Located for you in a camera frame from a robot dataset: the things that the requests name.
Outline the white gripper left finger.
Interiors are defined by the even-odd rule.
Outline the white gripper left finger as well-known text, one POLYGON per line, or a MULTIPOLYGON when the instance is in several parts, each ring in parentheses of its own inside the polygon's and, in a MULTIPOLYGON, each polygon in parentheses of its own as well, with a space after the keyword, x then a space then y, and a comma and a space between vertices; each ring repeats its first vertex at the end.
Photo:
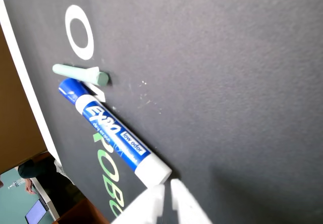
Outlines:
POLYGON ((143 191, 132 203, 112 222, 155 224, 162 217, 165 200, 165 186, 159 184, 143 191))

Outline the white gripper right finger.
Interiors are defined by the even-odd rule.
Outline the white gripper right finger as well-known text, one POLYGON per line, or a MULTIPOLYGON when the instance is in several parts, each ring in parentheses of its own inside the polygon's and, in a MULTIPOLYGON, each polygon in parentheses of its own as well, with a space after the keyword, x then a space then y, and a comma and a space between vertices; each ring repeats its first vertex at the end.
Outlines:
POLYGON ((178 223, 212 224, 197 200, 179 179, 171 180, 172 209, 177 212, 178 223))

